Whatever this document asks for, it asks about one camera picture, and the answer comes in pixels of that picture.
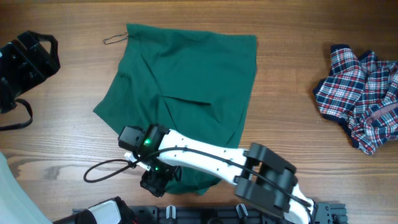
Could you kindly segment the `dark green cloth garment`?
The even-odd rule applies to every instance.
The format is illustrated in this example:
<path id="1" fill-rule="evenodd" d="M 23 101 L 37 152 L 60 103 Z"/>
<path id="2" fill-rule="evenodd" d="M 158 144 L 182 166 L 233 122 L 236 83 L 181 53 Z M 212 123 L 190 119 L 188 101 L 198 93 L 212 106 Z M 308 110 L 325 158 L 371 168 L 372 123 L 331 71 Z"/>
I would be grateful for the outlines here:
<path id="1" fill-rule="evenodd" d="M 114 80 L 94 112 L 115 132 L 160 124 L 237 148 L 257 66 L 254 35 L 128 24 Z"/>

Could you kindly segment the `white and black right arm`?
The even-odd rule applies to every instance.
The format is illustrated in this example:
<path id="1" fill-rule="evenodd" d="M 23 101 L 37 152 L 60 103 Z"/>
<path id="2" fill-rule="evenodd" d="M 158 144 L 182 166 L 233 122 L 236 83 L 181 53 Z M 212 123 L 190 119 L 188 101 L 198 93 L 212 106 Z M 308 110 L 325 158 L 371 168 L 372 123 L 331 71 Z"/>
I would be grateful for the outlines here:
<path id="1" fill-rule="evenodd" d="M 234 194 L 257 210 L 292 223 L 313 223 L 314 201 L 300 191 L 296 167 L 269 148 L 227 148 L 152 125 L 136 136 L 136 157 L 151 171 L 188 167 L 234 186 Z"/>

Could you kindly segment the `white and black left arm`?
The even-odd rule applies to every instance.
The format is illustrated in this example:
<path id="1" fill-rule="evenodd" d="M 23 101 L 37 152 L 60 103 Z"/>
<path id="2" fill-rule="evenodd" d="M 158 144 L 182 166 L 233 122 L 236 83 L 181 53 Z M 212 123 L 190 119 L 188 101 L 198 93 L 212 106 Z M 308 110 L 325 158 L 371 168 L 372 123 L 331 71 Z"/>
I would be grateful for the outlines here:
<path id="1" fill-rule="evenodd" d="M 60 69 L 58 42 L 52 35 L 26 31 L 1 48 L 1 113 L 31 105 L 20 95 L 43 83 Z M 60 224 L 137 223 L 134 212 L 119 197 L 58 220 Z M 17 183 L 6 157 L 1 156 L 1 223 L 49 223 L 49 219 Z"/>

